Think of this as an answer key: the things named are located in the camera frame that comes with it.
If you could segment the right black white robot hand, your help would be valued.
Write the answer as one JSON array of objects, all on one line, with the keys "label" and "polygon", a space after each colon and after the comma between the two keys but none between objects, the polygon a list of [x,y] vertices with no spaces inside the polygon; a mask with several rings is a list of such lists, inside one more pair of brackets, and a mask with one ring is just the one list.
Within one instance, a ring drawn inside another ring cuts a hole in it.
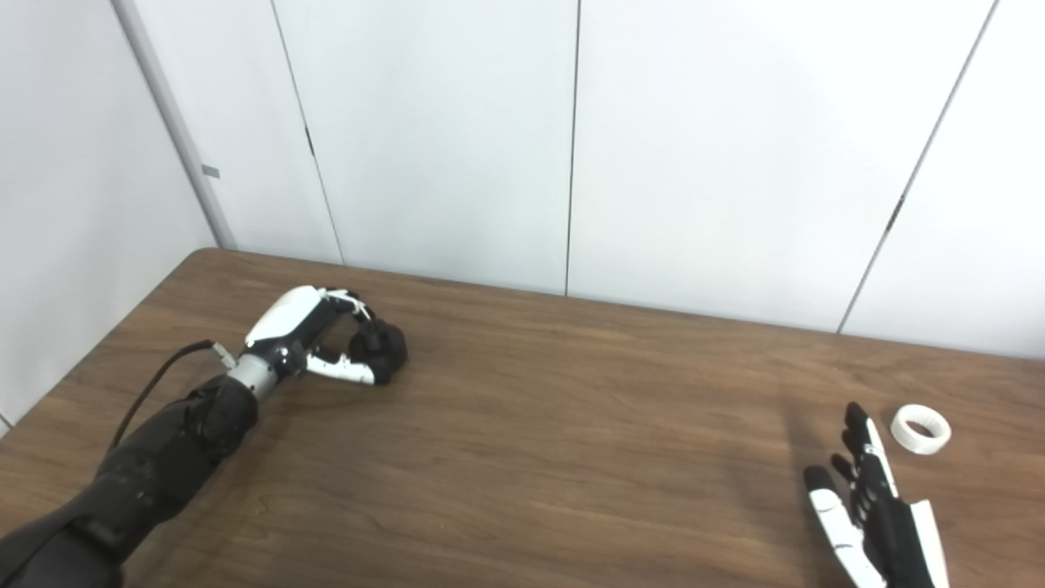
[{"label": "right black white robot hand", "polygon": [[874,420],[850,402],[841,439],[851,457],[832,466],[847,481],[843,499],[825,466],[803,470],[807,499],[855,587],[948,587],[950,574],[929,500],[904,502]]}]

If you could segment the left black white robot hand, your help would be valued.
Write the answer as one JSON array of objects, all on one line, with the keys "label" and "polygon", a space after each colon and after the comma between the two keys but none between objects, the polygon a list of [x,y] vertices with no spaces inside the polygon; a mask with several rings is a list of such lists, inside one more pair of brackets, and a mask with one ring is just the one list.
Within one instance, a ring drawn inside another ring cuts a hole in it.
[{"label": "left black white robot hand", "polygon": [[[323,346],[340,317],[356,323],[356,332],[343,353]],[[304,284],[281,295],[254,324],[228,375],[256,397],[302,372],[344,382],[388,385],[407,358],[402,330],[378,316],[358,293]]]}]

